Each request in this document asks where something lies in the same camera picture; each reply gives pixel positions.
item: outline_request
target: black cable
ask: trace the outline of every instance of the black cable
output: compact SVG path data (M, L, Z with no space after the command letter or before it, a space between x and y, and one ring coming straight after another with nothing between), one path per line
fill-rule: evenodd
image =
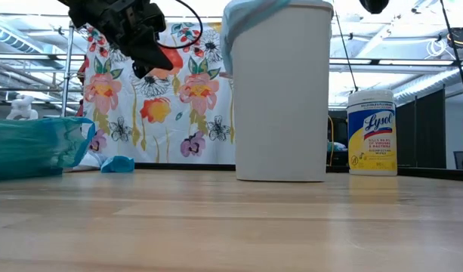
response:
M443 2L443 0L440 0L440 1L441 1L441 5L443 6L444 20L446 21L446 26L448 27L449 36L451 37L452 49L455 52L456 62L458 63L459 75L461 76L461 83L463 84L463 67L461 66L461 61L459 59L458 49L456 48L455 37L452 34L451 26L449 25L448 15L446 14L446 9L444 8L444 2Z
M340 20L338 19L337 11L335 11L335 17L337 17L338 30L340 31L340 37L342 37L342 44L344 45L345 57L347 57L347 62L349 64L350 74L352 75L353 86L355 87L355 91L353 91L353 93L354 93L356 91L359 91L359 89L357 87L357 84L355 83L355 77L353 76L352 66L350 65L349 54L347 53L347 46L345 46L344 34L342 34L342 28L340 27Z
M188 8L193 14L194 16L196 17L196 19L198 20L199 22L199 28L201 29L201 31L199 31L199 35L194 39L194 41L192 42L189 42L185 45L180 45L180 46L168 46L168 45L162 45L160 43L157 42L157 44L162 47L162 48L167 48L167 49L182 49L182 48L188 48L190 47L191 45L194 45L195 43L197 43L199 41L199 39L201 38L202 36L202 32L204 31L204 27L202 26L202 21L201 21L201 17L199 17L199 15L196 13L196 11L193 10L193 8L191 8L188 4L184 3L183 1L181 0L176 0L177 2L181 3L184 7Z

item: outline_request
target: metal pole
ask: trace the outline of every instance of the metal pole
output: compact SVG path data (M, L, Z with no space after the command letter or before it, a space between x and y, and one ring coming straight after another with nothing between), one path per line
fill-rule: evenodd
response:
M70 84L71 74L70 74L70 64L72 62L72 47L73 47L73 31L75 27L73 23L70 22L69 32L68 32L68 47L66 50L66 63L65 63L65 83L63 84L63 93L62 93L62 117L66 116L66 101L68 99L68 87Z
M418 167L418 96L414 96L414 167Z

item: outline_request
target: lysol wipes container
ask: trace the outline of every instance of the lysol wipes container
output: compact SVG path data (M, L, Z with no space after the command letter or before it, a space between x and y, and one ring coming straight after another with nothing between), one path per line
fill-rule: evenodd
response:
M392 91L349 96L349 166L352 175L397 175L396 105Z

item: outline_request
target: plastic bag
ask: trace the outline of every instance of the plastic bag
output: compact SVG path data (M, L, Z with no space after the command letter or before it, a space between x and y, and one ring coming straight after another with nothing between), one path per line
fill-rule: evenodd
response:
M91 124L86 139L82 124ZM61 175L80 163L94 134L86 118L0 120L0 180Z
M134 168L134 159L126 156L114 156L103 163L100 171L102 173L131 173Z

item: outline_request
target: purple flower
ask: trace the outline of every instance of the purple flower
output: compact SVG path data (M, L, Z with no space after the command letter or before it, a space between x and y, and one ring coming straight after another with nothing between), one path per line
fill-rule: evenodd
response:
M183 141L181 144L181 153L183 156L188 157L190 154L193 154L193 156L201 156L202 151L206 148L206 141L202 136L204 136L204 133L198 131L193 136Z
M103 136L105 132L102 129L99 129L95 136L92 138L90 143L90 149L95 152L101 152L103 148L107 147L107 140Z

